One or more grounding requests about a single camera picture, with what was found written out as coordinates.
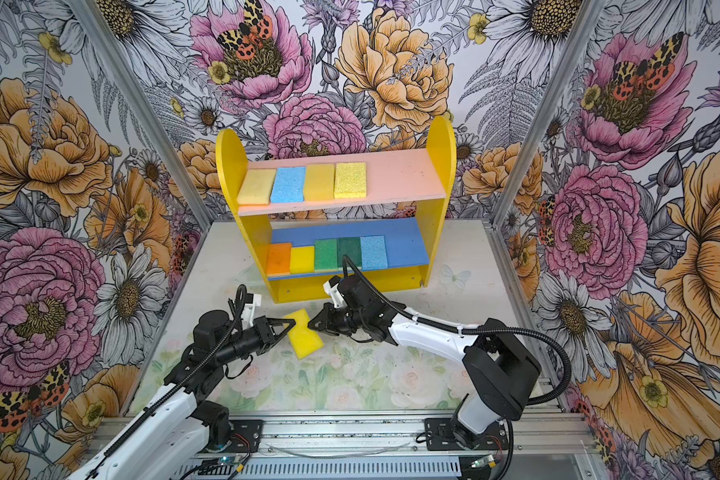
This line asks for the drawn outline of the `light green sponge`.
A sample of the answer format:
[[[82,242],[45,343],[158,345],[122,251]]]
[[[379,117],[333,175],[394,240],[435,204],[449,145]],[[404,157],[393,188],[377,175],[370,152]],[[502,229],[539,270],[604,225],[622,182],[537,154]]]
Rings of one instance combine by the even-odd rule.
[[[335,272],[338,265],[338,242],[336,239],[320,239],[314,245],[314,272]]]

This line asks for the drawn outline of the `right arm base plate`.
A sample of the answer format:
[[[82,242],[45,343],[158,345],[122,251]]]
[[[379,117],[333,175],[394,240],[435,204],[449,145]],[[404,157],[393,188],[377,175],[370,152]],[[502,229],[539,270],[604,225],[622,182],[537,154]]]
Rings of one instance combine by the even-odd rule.
[[[453,419],[429,417],[424,419],[424,432],[416,440],[429,451],[506,451],[506,425],[494,422],[482,434],[457,426]]]

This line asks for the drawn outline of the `orange sponge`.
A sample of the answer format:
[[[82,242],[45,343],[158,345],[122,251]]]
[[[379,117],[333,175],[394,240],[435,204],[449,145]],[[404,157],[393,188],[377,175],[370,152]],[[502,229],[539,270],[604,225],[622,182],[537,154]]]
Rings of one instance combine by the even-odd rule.
[[[279,278],[291,273],[290,243],[273,243],[269,245],[265,273],[267,277]]]

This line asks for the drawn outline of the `dark green sponge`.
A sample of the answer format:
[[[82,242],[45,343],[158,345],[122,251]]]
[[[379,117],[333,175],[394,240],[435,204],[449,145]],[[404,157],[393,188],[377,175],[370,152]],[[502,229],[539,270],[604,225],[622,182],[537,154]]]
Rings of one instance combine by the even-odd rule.
[[[344,266],[344,257],[348,257],[358,268],[362,267],[362,246],[359,237],[342,237],[337,240],[338,266]]]

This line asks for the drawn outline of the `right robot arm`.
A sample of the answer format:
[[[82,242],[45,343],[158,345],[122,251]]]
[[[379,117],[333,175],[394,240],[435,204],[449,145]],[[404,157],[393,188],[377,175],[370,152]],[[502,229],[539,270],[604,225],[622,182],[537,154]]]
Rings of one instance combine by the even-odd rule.
[[[331,300],[308,322],[312,331],[412,347],[463,367],[473,393],[460,402],[443,436],[474,449],[501,420],[516,421],[530,404],[541,367],[517,330],[497,319],[463,325],[422,315],[388,299],[359,276],[335,276],[324,285]]]

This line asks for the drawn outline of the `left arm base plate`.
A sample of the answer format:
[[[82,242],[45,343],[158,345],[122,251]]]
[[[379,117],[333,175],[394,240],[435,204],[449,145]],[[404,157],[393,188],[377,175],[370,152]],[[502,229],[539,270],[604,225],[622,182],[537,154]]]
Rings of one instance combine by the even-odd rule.
[[[214,427],[209,436],[209,452],[256,453],[263,435],[264,422],[254,419],[230,419]]]

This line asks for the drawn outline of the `small yellow sponge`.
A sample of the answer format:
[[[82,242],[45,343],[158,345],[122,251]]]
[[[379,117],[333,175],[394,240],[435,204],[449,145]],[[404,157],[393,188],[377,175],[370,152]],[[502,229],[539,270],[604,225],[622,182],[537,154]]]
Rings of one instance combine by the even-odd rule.
[[[295,322],[287,336],[299,360],[303,360],[323,348],[324,343],[318,333],[308,327],[310,317],[305,309],[290,313],[285,316],[285,319]]]

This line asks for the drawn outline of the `bright yellow sponge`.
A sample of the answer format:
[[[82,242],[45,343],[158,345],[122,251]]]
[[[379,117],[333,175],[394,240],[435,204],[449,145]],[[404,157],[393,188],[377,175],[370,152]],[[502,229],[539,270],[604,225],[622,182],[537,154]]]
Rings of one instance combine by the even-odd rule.
[[[312,245],[292,247],[290,256],[290,273],[302,275],[314,272],[315,249]]]

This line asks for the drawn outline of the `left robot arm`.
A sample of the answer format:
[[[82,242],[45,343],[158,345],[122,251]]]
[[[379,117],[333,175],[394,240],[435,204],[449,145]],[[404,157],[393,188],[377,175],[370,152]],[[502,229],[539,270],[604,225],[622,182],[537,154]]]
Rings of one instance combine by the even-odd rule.
[[[193,342],[146,407],[71,479],[168,479],[206,448],[223,450],[232,437],[229,409],[208,399],[237,360],[263,355],[296,325],[261,316],[251,326],[242,313],[211,310]]]

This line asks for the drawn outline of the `golden yellow sponge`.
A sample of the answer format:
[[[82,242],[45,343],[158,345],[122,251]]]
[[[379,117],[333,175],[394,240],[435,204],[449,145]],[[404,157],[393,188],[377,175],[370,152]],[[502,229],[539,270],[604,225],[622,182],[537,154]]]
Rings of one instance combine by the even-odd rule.
[[[306,167],[303,196],[305,202],[327,202],[334,199],[335,165],[311,164]]]

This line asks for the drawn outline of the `pale yellow sponge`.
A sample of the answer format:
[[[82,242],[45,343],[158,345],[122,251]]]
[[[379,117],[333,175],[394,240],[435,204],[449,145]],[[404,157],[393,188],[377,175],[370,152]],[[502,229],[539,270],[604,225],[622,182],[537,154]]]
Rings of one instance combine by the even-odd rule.
[[[237,195],[237,203],[242,206],[265,206],[275,182],[276,169],[248,170]]]

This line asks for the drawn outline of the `yellow porous sponge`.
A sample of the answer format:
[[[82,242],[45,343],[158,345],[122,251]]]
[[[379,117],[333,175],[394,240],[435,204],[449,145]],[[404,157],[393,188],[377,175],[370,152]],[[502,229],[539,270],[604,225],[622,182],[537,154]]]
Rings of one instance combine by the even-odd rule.
[[[343,162],[335,165],[334,198],[358,199],[367,195],[366,164]]]

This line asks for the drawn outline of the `light blue sponge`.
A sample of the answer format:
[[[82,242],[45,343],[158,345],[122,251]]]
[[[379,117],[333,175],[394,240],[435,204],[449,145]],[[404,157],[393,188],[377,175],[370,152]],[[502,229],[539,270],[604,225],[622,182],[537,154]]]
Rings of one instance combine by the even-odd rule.
[[[376,271],[388,268],[388,257],[384,236],[375,235],[361,237],[360,246],[362,270]]]

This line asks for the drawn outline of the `blue porous sponge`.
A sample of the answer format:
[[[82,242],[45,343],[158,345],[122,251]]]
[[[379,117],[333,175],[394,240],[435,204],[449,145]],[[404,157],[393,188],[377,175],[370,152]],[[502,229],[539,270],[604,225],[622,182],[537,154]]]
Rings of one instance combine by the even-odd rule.
[[[305,179],[305,167],[278,168],[270,195],[270,202],[273,204],[303,202]]]

